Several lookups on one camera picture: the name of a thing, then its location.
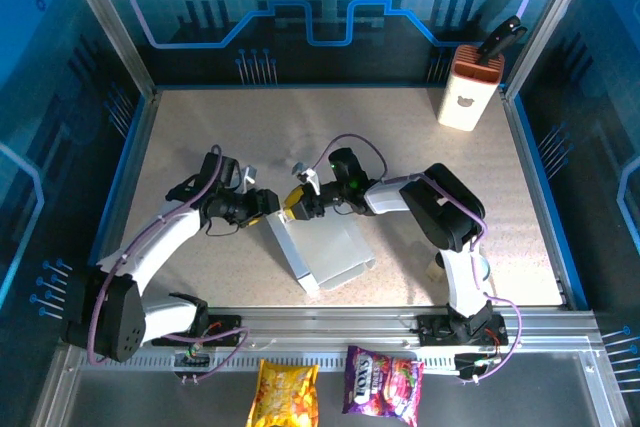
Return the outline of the white paper box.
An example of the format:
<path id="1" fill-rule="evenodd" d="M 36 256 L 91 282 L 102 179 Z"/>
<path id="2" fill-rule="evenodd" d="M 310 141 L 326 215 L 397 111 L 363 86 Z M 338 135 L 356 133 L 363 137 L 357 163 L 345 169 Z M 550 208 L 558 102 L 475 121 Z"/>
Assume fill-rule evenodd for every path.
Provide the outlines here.
<path id="1" fill-rule="evenodd" d="M 329 212 L 309 221 L 267 217 L 293 276 L 310 296 L 336 289 L 375 265 L 375 255 L 349 216 Z"/>

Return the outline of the small controller board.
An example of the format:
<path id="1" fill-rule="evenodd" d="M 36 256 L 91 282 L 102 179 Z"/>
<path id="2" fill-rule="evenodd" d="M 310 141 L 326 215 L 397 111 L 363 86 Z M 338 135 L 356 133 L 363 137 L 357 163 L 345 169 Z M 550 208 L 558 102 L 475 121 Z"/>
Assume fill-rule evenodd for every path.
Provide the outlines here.
<path id="1" fill-rule="evenodd" d="M 500 355 L 482 355 L 480 353 L 462 353 L 454 356 L 455 370 L 462 381 L 472 381 L 496 367 L 501 362 Z"/>
<path id="2" fill-rule="evenodd" d="M 178 351 L 173 357 L 175 373 L 202 373 L 209 370 L 211 357 L 207 353 L 196 352 L 192 349 Z"/>

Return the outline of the cream knife block orange top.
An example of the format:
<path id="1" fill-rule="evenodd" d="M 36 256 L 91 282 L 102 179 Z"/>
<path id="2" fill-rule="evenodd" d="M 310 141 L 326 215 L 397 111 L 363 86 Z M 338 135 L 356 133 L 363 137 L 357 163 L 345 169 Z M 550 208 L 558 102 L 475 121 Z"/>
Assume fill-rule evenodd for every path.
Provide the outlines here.
<path id="1" fill-rule="evenodd" d="M 501 83 L 505 58 L 502 53 L 481 64 L 478 48 L 456 48 L 437 121 L 457 130 L 472 131 Z"/>

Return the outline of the perforated aluminium strip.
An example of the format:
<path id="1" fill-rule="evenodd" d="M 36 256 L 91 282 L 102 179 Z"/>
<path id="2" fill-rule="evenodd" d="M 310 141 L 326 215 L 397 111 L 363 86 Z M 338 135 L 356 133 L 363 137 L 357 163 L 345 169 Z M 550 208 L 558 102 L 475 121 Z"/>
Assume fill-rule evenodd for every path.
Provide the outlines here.
<path id="1" fill-rule="evenodd" d="M 171 350 L 145 350 L 136 353 L 125 362 L 114 360 L 92 365 L 82 358 L 79 366 L 86 370 L 105 370 L 113 372 L 171 372 L 179 375 L 204 374 L 220 366 L 227 358 L 225 352 L 199 354 L 195 361 L 185 362 L 183 352 Z M 320 372 L 341 372 L 346 368 L 346 353 L 294 353 L 294 352 L 241 352 L 233 356 L 223 366 L 222 372 L 257 372 L 260 362 L 266 360 L 274 364 L 308 367 L 317 365 Z M 454 375 L 459 371 L 455 367 L 454 356 L 422 356 L 418 360 L 425 364 L 425 374 Z"/>

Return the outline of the yellow snack bag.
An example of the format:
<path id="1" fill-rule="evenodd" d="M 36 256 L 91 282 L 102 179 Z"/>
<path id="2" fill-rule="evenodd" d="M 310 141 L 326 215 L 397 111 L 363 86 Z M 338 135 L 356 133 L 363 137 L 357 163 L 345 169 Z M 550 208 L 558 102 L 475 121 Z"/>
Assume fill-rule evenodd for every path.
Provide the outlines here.
<path id="1" fill-rule="evenodd" d="M 245 427 L 318 427 L 318 365 L 291 366 L 260 362 Z"/>

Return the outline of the purple candy bag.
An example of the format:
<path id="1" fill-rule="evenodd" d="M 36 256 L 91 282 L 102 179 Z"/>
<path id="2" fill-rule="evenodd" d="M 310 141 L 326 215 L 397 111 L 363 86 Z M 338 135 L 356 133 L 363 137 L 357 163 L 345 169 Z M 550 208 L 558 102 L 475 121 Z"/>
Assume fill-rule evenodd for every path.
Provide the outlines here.
<path id="1" fill-rule="evenodd" d="M 350 345 L 342 413 L 392 418 L 418 427 L 424 370 L 422 361 Z"/>

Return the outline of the aluminium side rail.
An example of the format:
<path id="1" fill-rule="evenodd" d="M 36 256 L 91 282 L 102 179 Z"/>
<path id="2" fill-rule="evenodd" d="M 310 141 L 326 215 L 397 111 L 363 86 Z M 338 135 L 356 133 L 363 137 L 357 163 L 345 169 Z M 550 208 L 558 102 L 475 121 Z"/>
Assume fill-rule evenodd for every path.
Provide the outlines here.
<path id="1" fill-rule="evenodd" d="M 546 199 L 538 177 L 534 157 L 529 148 L 524 125 L 522 124 L 515 104 L 507 98 L 505 92 L 500 91 L 500 98 L 527 184 L 536 220 L 544 241 L 549 264 L 554 274 L 554 282 L 561 298 L 561 306 L 559 309 L 574 310 L 575 301 L 573 293 L 567 285 L 564 258 L 553 230 L 552 219 L 546 205 Z"/>
<path id="2" fill-rule="evenodd" d="M 158 91 L 153 100 L 142 98 L 136 108 L 89 254 L 89 268 L 121 246 L 161 96 Z"/>

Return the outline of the aluminium front rail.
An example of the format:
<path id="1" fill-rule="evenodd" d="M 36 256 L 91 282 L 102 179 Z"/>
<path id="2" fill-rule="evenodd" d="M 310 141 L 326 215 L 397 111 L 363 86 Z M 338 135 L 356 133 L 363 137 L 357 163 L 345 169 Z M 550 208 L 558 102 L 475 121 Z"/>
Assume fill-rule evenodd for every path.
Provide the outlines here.
<path id="1" fill-rule="evenodd" d="M 602 342 L 595 315 L 549 307 L 497 307 L 508 336 L 522 327 L 519 353 L 585 350 Z M 246 307 L 211 308 L 214 316 L 236 315 L 250 330 L 249 340 L 264 350 L 295 347 L 330 350 L 346 344 L 415 349 L 409 330 L 419 315 L 444 315 L 444 307 Z"/>

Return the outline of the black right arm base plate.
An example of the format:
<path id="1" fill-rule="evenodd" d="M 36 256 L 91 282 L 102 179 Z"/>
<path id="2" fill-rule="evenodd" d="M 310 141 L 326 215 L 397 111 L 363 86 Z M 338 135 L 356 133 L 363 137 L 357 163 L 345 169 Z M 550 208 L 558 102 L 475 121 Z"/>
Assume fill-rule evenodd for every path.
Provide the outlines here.
<path id="1" fill-rule="evenodd" d="M 416 317 L 421 346 L 507 346 L 509 338 L 504 318 L 499 314 L 466 319 L 449 315 Z"/>

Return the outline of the aluminium frame post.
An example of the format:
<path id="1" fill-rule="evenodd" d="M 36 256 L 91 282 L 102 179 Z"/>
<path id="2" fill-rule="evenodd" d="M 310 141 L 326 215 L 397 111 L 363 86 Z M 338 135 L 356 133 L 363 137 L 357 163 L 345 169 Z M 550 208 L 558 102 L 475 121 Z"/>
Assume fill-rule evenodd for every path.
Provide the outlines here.
<path id="1" fill-rule="evenodd" d="M 514 101 L 546 48 L 555 29 L 564 18 L 571 2 L 572 0 L 549 0 L 506 81 L 506 87 L 503 89 L 505 101 Z"/>
<path id="2" fill-rule="evenodd" d="M 86 0 L 112 47 L 146 100 L 157 90 L 139 52 L 111 0 Z"/>

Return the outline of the black handled knife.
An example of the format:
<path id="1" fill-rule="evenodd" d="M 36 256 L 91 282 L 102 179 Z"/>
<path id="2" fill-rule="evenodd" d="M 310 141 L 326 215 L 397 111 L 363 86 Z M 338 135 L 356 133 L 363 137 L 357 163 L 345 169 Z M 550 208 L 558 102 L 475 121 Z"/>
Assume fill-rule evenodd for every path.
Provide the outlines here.
<path id="1" fill-rule="evenodd" d="M 496 27 L 477 49 L 477 64 L 487 65 L 490 60 L 496 60 L 503 50 L 519 41 L 527 31 L 517 15 L 509 17 Z"/>

